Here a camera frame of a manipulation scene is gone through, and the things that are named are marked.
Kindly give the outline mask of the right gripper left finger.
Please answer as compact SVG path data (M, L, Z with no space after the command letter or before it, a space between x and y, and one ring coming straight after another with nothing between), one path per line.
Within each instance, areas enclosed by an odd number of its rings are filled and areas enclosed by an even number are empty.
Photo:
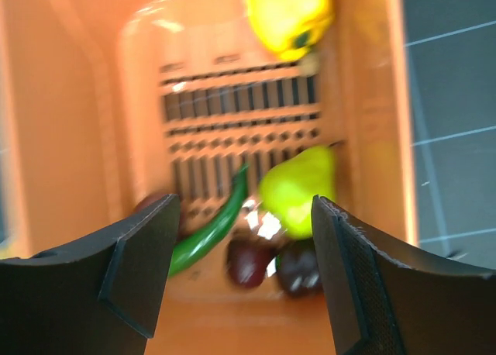
M3 354L142 354L163 301L180 204L1 262Z

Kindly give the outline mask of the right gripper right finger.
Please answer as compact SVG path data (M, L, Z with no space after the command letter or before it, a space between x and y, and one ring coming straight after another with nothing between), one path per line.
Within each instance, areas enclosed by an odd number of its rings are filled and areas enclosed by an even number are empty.
M338 354L493 354L495 272L426 252L322 196L312 232Z

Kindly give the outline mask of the orange plastic basket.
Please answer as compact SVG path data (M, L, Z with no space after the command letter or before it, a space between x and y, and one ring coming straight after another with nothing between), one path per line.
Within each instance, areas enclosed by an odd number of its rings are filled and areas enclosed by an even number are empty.
M274 277L234 287L226 242L171 278L153 338L93 338L70 300L61 321L29 307L25 265L170 193L188 235L247 166L250 192L314 145L338 160L341 207L418 240L402 0L332 0L334 23L305 69L257 39L246 0L1 0L3 354L332 354L325 299Z

